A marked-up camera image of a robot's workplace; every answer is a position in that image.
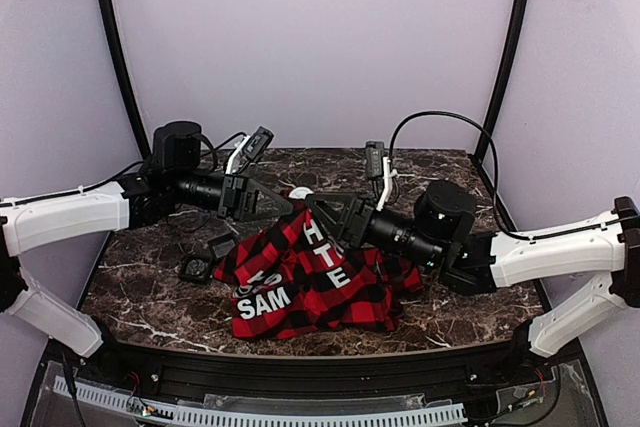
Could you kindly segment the red black plaid shirt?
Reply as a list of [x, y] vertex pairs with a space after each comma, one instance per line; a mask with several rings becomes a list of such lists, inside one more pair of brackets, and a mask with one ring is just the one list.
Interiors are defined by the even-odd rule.
[[232, 288], [234, 337], [396, 330], [401, 298], [423, 289], [418, 266], [375, 247], [342, 249], [303, 200], [289, 200], [291, 214], [241, 241], [214, 268], [214, 279]]

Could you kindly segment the round silver brooch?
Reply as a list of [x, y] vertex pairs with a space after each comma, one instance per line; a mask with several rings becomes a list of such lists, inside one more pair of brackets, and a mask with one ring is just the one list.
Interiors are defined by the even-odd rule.
[[204, 275], [206, 268], [207, 263], [202, 259], [191, 259], [185, 268], [185, 272], [193, 277], [201, 277]]

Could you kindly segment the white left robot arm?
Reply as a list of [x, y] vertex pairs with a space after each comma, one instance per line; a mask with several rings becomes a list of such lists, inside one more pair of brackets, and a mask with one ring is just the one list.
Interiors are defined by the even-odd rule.
[[251, 222], [291, 213], [292, 203], [245, 174], [273, 140], [258, 128], [244, 136], [221, 170], [205, 168], [218, 150], [193, 121], [173, 121], [153, 135], [151, 152], [88, 186], [1, 203], [1, 310], [81, 358], [112, 349], [108, 330], [60, 299], [22, 265], [27, 252], [106, 232], [148, 227], [190, 205], [219, 219]]

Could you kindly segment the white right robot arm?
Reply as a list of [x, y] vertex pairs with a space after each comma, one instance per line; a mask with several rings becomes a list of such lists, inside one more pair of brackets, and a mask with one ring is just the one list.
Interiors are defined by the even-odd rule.
[[614, 312], [639, 305], [639, 208], [627, 196], [592, 218], [530, 233], [473, 233], [475, 199], [446, 180], [428, 185], [411, 218], [356, 194], [308, 194], [304, 201], [336, 241], [350, 248], [371, 244], [436, 268], [439, 282], [460, 295], [592, 273], [559, 306], [514, 331], [516, 360], [549, 358]]

